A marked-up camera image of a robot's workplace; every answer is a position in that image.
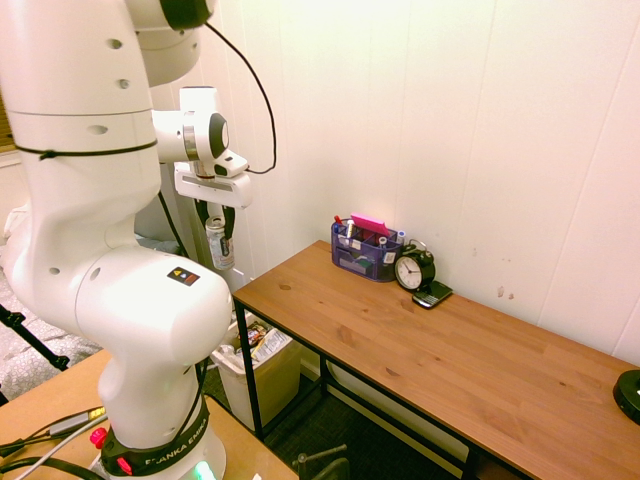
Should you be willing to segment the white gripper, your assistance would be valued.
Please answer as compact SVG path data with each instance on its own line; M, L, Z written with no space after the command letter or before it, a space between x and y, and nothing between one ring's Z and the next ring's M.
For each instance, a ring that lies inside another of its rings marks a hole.
M223 205L223 252L225 255L230 255L235 227L235 208L244 209L253 201L249 176L241 173L231 178L217 176L205 179L192 172L188 163L177 162L174 164L174 182L180 195L196 199L195 208L202 225L205 225L209 218L207 202Z

